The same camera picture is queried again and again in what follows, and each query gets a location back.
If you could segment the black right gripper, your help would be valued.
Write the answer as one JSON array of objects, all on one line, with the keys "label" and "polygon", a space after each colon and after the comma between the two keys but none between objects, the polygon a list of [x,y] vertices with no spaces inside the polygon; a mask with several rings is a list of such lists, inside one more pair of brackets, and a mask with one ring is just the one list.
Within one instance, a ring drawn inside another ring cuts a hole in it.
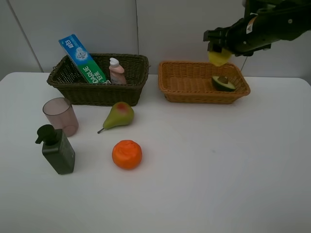
[{"label": "black right gripper", "polygon": [[[277,10],[248,16],[228,30],[206,30],[203,41],[209,41],[209,52],[222,53],[227,49],[234,55],[247,56],[280,40],[293,41],[310,29],[310,9]],[[219,40],[225,40],[226,46]]]}]

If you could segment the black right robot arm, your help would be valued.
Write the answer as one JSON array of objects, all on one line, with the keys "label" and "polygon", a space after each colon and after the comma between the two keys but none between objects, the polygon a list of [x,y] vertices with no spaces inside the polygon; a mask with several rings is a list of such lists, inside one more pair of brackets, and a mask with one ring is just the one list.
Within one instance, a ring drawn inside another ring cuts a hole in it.
[{"label": "black right robot arm", "polygon": [[252,56],[280,40],[293,41],[311,29],[309,0],[245,0],[243,18],[232,26],[204,32],[207,50]]}]

